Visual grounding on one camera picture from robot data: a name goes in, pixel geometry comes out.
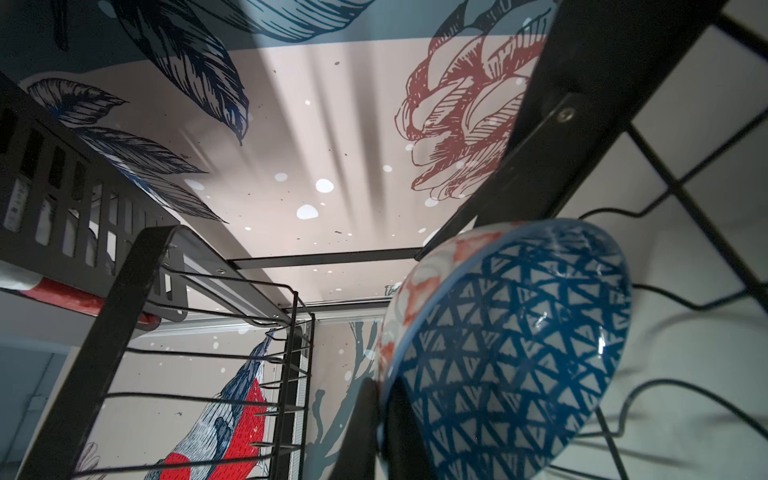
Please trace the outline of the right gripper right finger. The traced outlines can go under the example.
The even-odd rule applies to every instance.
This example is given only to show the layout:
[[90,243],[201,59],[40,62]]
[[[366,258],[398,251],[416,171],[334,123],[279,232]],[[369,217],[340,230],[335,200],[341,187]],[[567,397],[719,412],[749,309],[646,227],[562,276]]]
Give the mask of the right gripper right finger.
[[383,456],[389,479],[437,479],[402,379],[393,383],[385,409]]

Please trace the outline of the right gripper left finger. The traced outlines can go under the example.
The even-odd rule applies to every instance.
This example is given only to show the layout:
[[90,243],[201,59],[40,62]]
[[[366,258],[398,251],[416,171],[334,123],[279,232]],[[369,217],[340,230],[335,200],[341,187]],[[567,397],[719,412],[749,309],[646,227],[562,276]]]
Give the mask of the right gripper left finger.
[[378,448],[379,393],[377,382],[363,380],[350,416],[331,480],[375,478]]

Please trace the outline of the red and blue patterned bowl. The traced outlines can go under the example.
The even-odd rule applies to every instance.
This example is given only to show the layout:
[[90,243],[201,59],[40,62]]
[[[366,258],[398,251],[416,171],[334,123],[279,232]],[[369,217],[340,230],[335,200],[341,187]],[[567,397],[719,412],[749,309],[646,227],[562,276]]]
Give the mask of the red and blue patterned bowl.
[[499,223],[428,253],[393,296],[379,398],[401,384],[439,479],[530,479],[598,408],[630,328],[625,255],[580,220]]

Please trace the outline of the black wire dish rack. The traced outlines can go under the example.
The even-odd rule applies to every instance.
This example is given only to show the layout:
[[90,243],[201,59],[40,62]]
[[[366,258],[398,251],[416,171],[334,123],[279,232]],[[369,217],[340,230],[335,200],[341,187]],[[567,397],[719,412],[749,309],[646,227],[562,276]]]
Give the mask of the black wire dish rack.
[[530,479],[767,475],[763,1],[5,1],[1,82],[194,166],[79,319],[21,476],[329,479],[388,306],[499,223],[610,234],[631,323]]

